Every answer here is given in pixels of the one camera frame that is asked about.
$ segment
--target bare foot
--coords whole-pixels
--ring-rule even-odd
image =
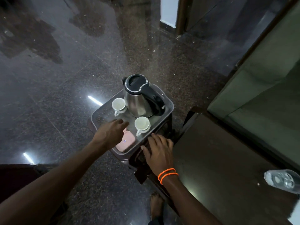
[[[151,220],[155,219],[158,216],[163,215],[163,203],[164,203],[164,199],[162,199],[162,197],[157,192],[151,194],[151,199],[150,199]]]

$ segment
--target kettle spout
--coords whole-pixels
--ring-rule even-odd
[[[122,78],[123,85],[125,84],[126,79],[127,79],[127,77]]]

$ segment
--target rubber band bracelet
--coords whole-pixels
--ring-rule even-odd
[[[159,177],[160,177],[163,173],[165,173],[165,172],[167,172],[167,171],[169,171],[169,170],[174,170],[174,171],[176,172],[176,170],[175,170],[174,168],[169,168],[169,169],[167,169],[167,170],[164,170],[162,173],[160,173],[159,176],[157,177],[157,179],[159,180]]]
[[[163,184],[163,178],[166,177],[166,176],[168,176],[168,175],[178,175],[178,176],[179,176],[178,173],[169,173],[169,174],[165,174],[165,175],[161,178],[161,180],[160,180],[160,184],[161,184],[161,185]]]

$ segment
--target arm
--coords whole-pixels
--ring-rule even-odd
[[[145,146],[141,148],[153,173],[158,176],[164,170],[173,168],[173,142],[155,134],[152,134],[148,141],[152,155]],[[221,225],[216,217],[186,189],[177,175],[166,176],[162,183],[169,192],[180,217],[186,224]]]
[[[120,143],[128,122],[101,126],[84,149],[0,204],[0,224],[47,224],[88,168]]]

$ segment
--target stainless steel kettle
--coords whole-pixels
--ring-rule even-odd
[[[165,104],[160,95],[151,88],[148,79],[141,74],[123,78],[124,99],[129,112],[136,118],[161,116]]]

